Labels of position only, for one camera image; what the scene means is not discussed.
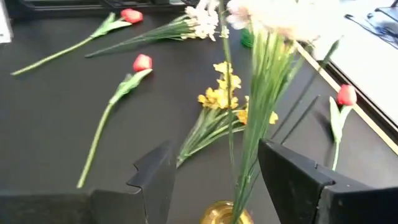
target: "white paper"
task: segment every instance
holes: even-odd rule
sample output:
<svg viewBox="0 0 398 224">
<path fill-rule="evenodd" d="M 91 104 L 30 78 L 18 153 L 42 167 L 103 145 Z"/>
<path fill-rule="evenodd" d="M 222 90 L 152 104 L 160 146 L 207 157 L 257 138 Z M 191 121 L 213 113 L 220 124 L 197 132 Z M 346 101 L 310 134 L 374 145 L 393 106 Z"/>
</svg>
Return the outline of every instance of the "white paper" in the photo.
<svg viewBox="0 0 398 224">
<path fill-rule="evenodd" d="M 0 44 L 11 42 L 11 29 L 7 16 L 6 5 L 0 0 Z"/>
</svg>

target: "tulip leaf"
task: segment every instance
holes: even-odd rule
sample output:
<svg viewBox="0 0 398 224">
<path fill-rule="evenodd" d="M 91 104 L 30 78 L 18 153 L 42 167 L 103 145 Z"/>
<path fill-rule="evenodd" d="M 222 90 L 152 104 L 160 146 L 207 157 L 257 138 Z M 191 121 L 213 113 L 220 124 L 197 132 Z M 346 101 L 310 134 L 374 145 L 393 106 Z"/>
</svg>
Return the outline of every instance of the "tulip leaf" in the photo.
<svg viewBox="0 0 398 224">
<path fill-rule="evenodd" d="M 126 26 L 129 26 L 129 25 L 131 25 L 130 22 L 126 22 L 126 21 L 114 21 L 114 22 L 108 24 L 108 25 L 105 27 L 104 32 L 109 32 L 109 31 L 111 31 L 111 30 L 113 30 L 113 29 L 117 29 L 117 28 L 120 28 L 120 27 L 126 27 Z"/>
<path fill-rule="evenodd" d="M 116 92 L 109 100 L 109 104 L 115 104 L 123 95 L 129 93 L 133 88 L 137 87 L 141 80 L 148 75 L 152 69 L 146 69 L 135 73 L 134 75 L 127 74 L 125 79 L 119 84 Z"/>
<path fill-rule="evenodd" d="M 343 129 L 344 123 L 347 119 L 348 113 L 353 109 L 352 106 L 343 106 L 343 109 L 341 109 L 340 113 L 340 127 Z"/>
<path fill-rule="evenodd" d="M 330 102 L 330 124 L 331 130 L 333 131 L 333 136 L 335 137 L 335 141 L 339 141 L 341 139 L 342 127 L 340 126 L 340 111 L 337 107 L 335 99 L 329 97 Z"/>
<path fill-rule="evenodd" d="M 107 34 L 109 31 L 113 29 L 131 25 L 130 22 L 120 21 L 120 20 L 115 21 L 115 17 L 116 17 L 115 13 L 111 12 L 109 16 L 104 20 L 104 22 L 97 28 L 97 30 L 90 35 L 90 37 L 96 38 Z"/>
</svg>

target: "table surface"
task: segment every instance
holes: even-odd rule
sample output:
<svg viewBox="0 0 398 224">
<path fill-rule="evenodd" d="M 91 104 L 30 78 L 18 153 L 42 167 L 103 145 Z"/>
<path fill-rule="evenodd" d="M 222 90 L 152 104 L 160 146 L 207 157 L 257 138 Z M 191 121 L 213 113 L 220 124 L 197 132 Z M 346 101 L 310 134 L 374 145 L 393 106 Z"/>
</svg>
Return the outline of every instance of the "table surface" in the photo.
<svg viewBox="0 0 398 224">
<path fill-rule="evenodd" d="M 85 188 L 129 190 L 124 183 L 135 172 L 135 160 L 164 140 L 179 147 L 200 112 L 197 95 L 209 86 L 216 87 L 219 74 L 212 65 L 224 60 L 220 39 L 161 41 L 119 54 L 83 58 L 85 53 L 141 34 L 171 18 L 145 16 L 142 24 L 94 40 L 20 77 L 9 73 L 83 40 L 102 19 L 13 24 L 13 42 L 0 51 L 0 190 L 74 188 L 102 112 L 119 82 L 131 72 L 138 54 L 153 58 L 154 71 L 111 112 Z M 239 38 L 239 32 L 231 30 L 234 71 L 243 81 L 236 94 L 243 103 L 249 91 L 251 54 Z M 278 124 L 314 72 L 304 63 L 276 109 Z M 291 122 L 274 140 L 280 141 L 310 101 L 322 95 L 285 145 L 328 164 L 332 153 L 328 96 L 336 93 L 316 76 Z M 240 133 L 234 138 L 238 158 L 241 137 Z M 397 156 L 355 112 L 348 116 L 340 149 L 338 172 L 373 187 L 398 185 Z M 221 138 L 178 170 L 168 223 L 198 223 L 211 203 L 232 199 L 228 153 L 228 140 Z M 256 223 L 279 223 L 262 179 L 256 183 L 248 210 Z"/>
</svg>

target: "flower bunch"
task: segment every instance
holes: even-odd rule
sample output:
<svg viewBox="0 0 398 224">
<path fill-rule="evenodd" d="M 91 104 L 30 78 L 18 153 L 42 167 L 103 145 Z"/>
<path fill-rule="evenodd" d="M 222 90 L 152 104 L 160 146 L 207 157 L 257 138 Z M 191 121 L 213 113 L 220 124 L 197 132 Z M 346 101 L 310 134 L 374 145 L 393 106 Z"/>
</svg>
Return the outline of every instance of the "flower bunch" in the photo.
<svg viewBox="0 0 398 224">
<path fill-rule="evenodd" d="M 87 156 L 86 164 L 81 172 L 77 188 L 80 189 L 84 186 L 88 172 L 90 171 L 91 163 L 93 162 L 95 151 L 100 140 L 102 129 L 104 128 L 105 122 L 111 112 L 113 106 L 125 95 L 128 94 L 133 88 L 137 87 L 141 80 L 150 74 L 152 71 L 152 59 L 146 55 L 140 54 L 134 62 L 134 75 L 127 74 L 125 79 L 119 84 L 114 95 L 109 99 L 108 105 L 99 121 L 97 130 L 94 135 L 94 140 L 91 143 L 90 151 Z"/>
<path fill-rule="evenodd" d="M 220 79 L 217 79 L 218 88 L 216 90 L 208 88 L 205 95 L 198 96 L 198 102 L 202 104 L 203 108 L 195 125 L 181 146 L 180 154 L 177 157 L 177 167 L 200 149 L 228 134 L 227 115 L 229 107 L 225 80 L 227 66 L 230 67 L 229 72 L 232 72 L 231 64 L 226 62 L 214 65 L 215 70 L 221 73 Z M 231 95 L 233 95 L 233 91 L 241 87 L 241 79 L 233 74 L 230 74 L 230 77 L 234 80 L 231 85 Z M 231 109 L 236 109 L 238 107 L 238 98 L 233 96 L 231 102 Z M 234 116 L 232 125 L 234 133 L 244 129 L 244 124 L 239 122 L 237 116 Z"/>
<path fill-rule="evenodd" d="M 119 19 L 116 19 L 115 13 L 111 12 L 109 14 L 108 18 L 106 18 L 104 20 L 104 22 L 87 39 L 81 41 L 80 43 L 78 43 L 72 47 L 69 47 L 65 50 L 58 52 L 58 53 L 55 53 L 48 57 L 45 57 L 42 60 L 39 60 L 38 62 L 33 63 L 32 65 L 29 65 L 25 68 L 18 70 L 18 71 L 12 72 L 11 75 L 19 75 L 19 74 L 27 72 L 33 68 L 39 67 L 46 62 L 49 62 L 55 58 L 58 58 L 59 56 L 69 53 L 72 50 L 75 50 L 75 49 L 87 44 L 88 42 L 90 42 L 93 39 L 96 39 L 98 37 L 101 37 L 101 36 L 107 34 L 111 30 L 118 29 L 120 27 L 126 27 L 126 26 L 135 24 L 140 21 L 142 21 L 142 13 L 139 11 L 135 11 L 133 9 L 125 9 L 125 10 L 121 11 L 121 17 Z"/>
<path fill-rule="evenodd" d="M 235 224 L 260 174 L 258 140 L 267 137 L 270 120 L 275 117 L 273 110 L 303 62 L 300 58 L 293 63 L 295 41 L 311 42 L 319 38 L 319 30 L 313 26 L 317 20 L 311 12 L 314 8 L 301 1 L 231 0 L 227 7 L 230 12 L 227 21 L 235 29 L 248 27 L 254 37 L 250 104 L 247 111 L 238 113 L 246 128 L 231 219 Z"/>
<path fill-rule="evenodd" d="M 94 57 L 126 47 L 132 49 L 138 44 L 162 39 L 186 40 L 197 37 L 201 39 L 209 37 L 212 41 L 215 41 L 214 33 L 218 24 L 218 14 L 215 11 L 216 6 L 217 3 L 215 3 L 215 0 L 201 0 L 196 7 L 186 7 L 184 15 L 177 17 L 166 25 L 105 49 L 97 50 L 96 52 L 87 54 L 85 57 Z"/>
<path fill-rule="evenodd" d="M 333 137 L 335 139 L 335 158 L 333 160 L 332 170 L 336 170 L 338 154 L 340 150 L 340 142 L 343 137 L 343 127 L 349 112 L 356 104 L 355 88 L 351 85 L 342 85 L 337 94 L 337 103 L 341 105 L 341 110 L 338 109 L 336 101 L 330 97 L 330 123 Z"/>
</svg>

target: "tulip bud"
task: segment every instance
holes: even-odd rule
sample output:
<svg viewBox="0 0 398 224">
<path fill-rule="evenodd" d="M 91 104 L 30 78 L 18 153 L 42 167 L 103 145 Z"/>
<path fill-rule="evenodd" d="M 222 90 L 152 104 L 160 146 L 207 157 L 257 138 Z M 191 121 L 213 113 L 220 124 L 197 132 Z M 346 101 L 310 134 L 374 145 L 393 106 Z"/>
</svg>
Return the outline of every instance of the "tulip bud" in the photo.
<svg viewBox="0 0 398 224">
<path fill-rule="evenodd" d="M 346 106 L 354 105 L 356 103 L 355 88 L 351 85 L 342 85 L 337 94 L 337 103 Z"/>
<path fill-rule="evenodd" d="M 138 57 L 134 61 L 134 64 L 132 65 L 132 68 L 136 72 L 152 68 L 152 59 L 151 59 L 151 57 L 150 56 L 146 56 L 144 54 L 138 55 Z"/>
<path fill-rule="evenodd" d="M 142 13 L 133 9 L 124 9 L 120 12 L 120 15 L 126 22 L 130 22 L 131 24 L 143 20 Z"/>
</svg>

